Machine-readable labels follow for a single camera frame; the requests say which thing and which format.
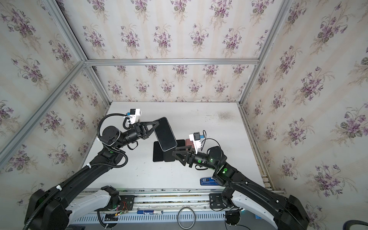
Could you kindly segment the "black phone case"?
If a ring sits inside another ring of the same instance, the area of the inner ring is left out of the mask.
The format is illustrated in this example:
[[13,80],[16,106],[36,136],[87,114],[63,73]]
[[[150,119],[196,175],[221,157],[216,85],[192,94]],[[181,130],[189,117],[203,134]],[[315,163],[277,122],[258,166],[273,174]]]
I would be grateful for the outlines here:
[[174,162],[174,161],[176,161],[175,157],[172,155],[173,154],[173,150],[174,149],[170,149],[170,150],[165,151],[163,153],[164,161],[165,162]]

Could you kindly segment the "black phone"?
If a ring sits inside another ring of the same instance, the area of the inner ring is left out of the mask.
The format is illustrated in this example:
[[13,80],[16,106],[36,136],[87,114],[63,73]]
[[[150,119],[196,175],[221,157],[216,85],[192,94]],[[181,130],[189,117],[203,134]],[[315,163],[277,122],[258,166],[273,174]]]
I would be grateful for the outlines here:
[[155,135],[163,152],[177,147],[177,141],[166,117],[159,118],[155,128]]

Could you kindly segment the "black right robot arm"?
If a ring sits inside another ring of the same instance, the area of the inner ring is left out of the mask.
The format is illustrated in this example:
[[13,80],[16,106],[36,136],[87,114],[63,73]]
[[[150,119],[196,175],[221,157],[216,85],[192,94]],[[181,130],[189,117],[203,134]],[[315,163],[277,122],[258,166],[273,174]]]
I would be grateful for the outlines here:
[[172,154],[182,165],[213,169],[213,179],[224,187],[221,197],[227,207],[250,211],[277,230],[308,228],[309,216],[295,196],[276,194],[252,181],[227,163],[227,156],[219,146],[210,148],[207,153],[195,151],[191,146],[178,147]]

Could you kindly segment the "black smartphone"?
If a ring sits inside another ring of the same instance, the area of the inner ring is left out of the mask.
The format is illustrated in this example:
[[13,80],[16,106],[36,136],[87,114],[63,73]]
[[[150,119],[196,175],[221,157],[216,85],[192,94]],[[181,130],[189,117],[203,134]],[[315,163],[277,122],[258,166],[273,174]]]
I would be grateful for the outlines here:
[[161,149],[161,146],[158,141],[153,143],[153,162],[163,162],[164,161],[164,152]]

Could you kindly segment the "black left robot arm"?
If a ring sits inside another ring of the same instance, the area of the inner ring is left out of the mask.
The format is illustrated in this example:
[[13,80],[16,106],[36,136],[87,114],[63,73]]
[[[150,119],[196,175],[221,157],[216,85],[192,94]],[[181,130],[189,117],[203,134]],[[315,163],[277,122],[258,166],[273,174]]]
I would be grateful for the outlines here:
[[70,203],[98,177],[113,168],[122,168],[128,162],[122,147],[147,139],[158,127],[158,121],[138,122],[131,129],[121,132],[115,126],[97,129],[103,148],[95,158],[72,176],[50,188],[34,192],[28,203],[24,229],[64,230],[73,215]]

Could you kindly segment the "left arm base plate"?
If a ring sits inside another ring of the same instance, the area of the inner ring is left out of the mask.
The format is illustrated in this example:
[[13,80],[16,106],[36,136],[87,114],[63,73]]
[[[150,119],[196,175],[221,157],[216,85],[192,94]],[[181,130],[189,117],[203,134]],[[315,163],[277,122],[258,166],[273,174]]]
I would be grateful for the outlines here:
[[120,195],[119,200],[118,200],[119,204],[115,210],[116,211],[132,211],[133,205],[134,205],[134,199],[135,199],[134,195],[126,195],[126,196]]

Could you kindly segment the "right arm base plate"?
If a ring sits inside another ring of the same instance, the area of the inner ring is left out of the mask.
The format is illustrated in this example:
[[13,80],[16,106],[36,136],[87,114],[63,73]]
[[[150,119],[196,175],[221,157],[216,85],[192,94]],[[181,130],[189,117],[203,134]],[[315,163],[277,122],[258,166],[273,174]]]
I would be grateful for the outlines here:
[[209,194],[209,207],[211,209],[226,209],[227,205],[223,202],[221,193]]

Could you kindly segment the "pink-cased phone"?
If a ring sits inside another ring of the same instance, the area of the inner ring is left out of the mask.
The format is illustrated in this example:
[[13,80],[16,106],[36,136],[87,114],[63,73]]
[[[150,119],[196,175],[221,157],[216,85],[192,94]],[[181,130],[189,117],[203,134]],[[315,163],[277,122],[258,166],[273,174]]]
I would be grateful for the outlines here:
[[193,143],[193,141],[191,141],[190,139],[186,139],[186,140],[185,140],[185,146],[191,146],[191,147],[194,147],[194,143]]

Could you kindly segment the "purple smartphone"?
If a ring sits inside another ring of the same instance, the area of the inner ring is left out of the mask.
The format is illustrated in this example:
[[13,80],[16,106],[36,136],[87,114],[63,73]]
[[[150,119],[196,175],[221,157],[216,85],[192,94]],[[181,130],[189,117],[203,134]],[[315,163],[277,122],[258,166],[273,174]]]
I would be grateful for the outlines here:
[[177,147],[184,147],[186,145],[186,140],[177,140]]

